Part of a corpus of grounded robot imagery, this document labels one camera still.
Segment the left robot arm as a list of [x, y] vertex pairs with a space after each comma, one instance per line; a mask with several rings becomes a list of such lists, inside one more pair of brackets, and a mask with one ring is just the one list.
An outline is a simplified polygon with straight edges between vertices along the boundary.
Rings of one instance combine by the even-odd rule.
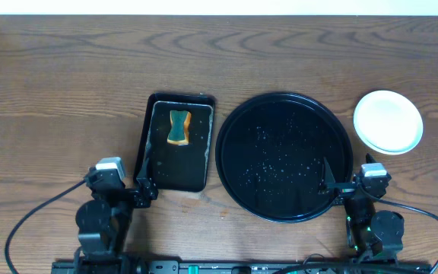
[[146, 209], [157, 199], [158, 189], [148, 174], [149, 160], [143, 160], [134, 188], [123, 183], [122, 159], [103, 158], [84, 177], [93, 199], [76, 213], [78, 240], [74, 273], [148, 273], [147, 264], [123, 253], [125, 239], [136, 209]]

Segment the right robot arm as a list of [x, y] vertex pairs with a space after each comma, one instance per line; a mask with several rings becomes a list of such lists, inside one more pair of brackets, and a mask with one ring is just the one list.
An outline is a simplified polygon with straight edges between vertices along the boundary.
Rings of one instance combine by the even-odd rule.
[[377, 211], [376, 199], [386, 194], [391, 175], [371, 155], [352, 181], [337, 183], [327, 160], [323, 161], [320, 194], [335, 196], [334, 204], [346, 211], [347, 241], [356, 255], [352, 263], [397, 263], [403, 249], [404, 219], [397, 212]]

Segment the orange green scrub sponge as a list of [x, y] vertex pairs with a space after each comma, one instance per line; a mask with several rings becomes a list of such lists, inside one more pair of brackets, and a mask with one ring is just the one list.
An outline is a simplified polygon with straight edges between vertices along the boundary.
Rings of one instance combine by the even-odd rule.
[[167, 136], [167, 142], [171, 145], [188, 145], [189, 144], [189, 125], [192, 114], [186, 110], [170, 111], [170, 132]]

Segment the light blue plate front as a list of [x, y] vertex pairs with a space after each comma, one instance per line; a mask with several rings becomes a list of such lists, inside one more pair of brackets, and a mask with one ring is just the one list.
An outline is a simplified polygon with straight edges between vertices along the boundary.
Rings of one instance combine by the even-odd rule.
[[353, 124], [360, 140], [379, 153], [401, 155], [415, 148], [424, 134], [419, 110], [394, 91], [373, 91], [354, 109]]

